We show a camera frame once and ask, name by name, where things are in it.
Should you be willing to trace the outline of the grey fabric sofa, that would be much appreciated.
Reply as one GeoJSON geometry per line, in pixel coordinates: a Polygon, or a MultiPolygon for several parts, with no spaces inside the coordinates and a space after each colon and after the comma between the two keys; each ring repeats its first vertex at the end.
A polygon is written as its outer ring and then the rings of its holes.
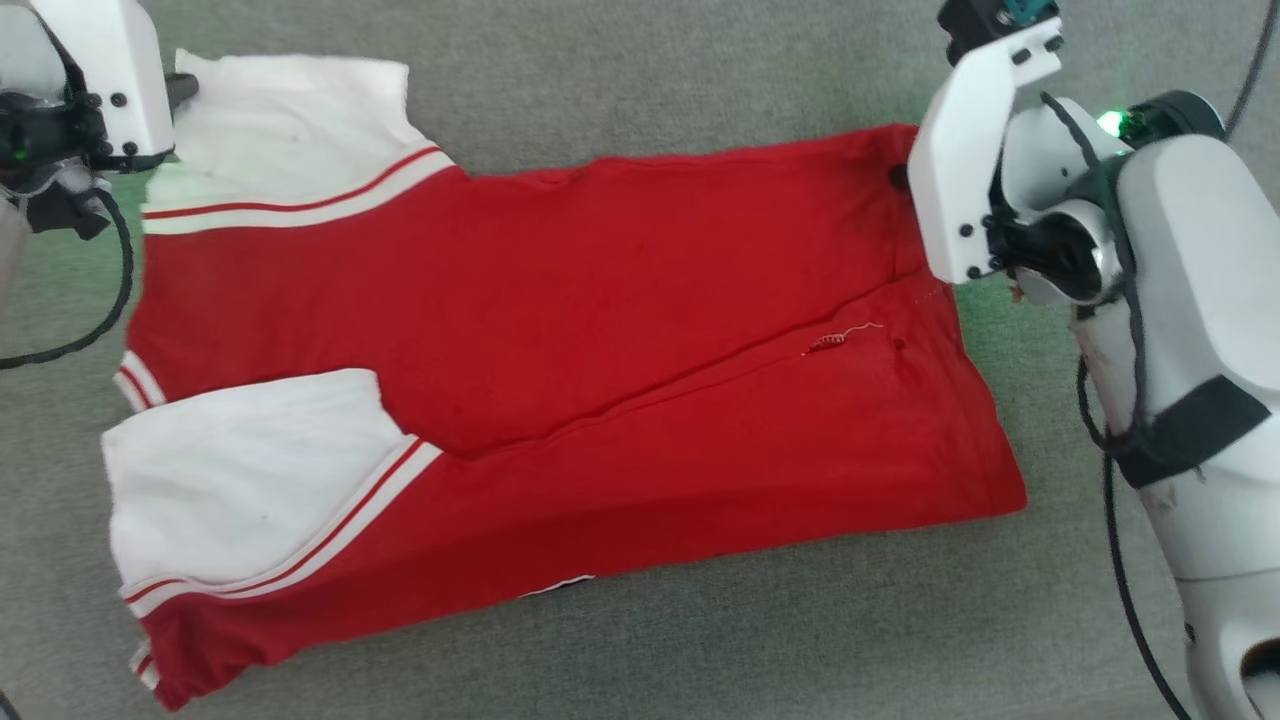
{"type": "MultiPolygon", "coordinates": [[[[463,168],[709,152],[913,120],[940,0],[143,0],[168,53],[379,56],[463,168]]],[[[1108,561],[1060,307],[957,293],[1027,478],[993,521],[590,582],[246,673],[131,675],[99,436],[113,332],[0,373],[0,691],[23,720],[1170,720],[1108,561]]]]}

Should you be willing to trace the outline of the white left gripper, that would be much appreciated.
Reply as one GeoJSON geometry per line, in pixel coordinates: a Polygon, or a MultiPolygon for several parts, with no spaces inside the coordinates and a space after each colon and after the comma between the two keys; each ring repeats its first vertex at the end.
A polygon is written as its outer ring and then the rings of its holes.
{"type": "Polygon", "coordinates": [[[165,73],[140,0],[0,3],[0,208],[35,233],[100,233],[110,178],[166,160],[197,94],[165,73]]]}

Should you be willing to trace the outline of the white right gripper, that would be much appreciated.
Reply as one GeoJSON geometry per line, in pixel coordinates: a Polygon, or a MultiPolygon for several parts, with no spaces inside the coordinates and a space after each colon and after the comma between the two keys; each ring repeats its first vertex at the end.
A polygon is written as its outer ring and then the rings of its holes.
{"type": "Polygon", "coordinates": [[[1020,29],[978,24],[951,35],[952,67],[908,165],[890,168],[892,186],[911,191],[940,281],[1005,274],[1034,304],[1088,306],[1117,291],[1114,231],[1085,182],[1124,145],[1068,99],[1014,109],[1023,88],[1061,69],[1061,27],[1043,18],[1020,29]]]}

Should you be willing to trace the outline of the red and white jersey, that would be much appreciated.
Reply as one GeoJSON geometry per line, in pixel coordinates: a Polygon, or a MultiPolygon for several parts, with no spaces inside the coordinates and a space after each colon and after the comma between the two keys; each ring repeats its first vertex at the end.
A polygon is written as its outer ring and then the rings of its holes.
{"type": "Polygon", "coordinates": [[[408,69],[179,50],[101,438],[134,676],[600,577],[1018,512],[913,126],[471,176],[408,69]]]}

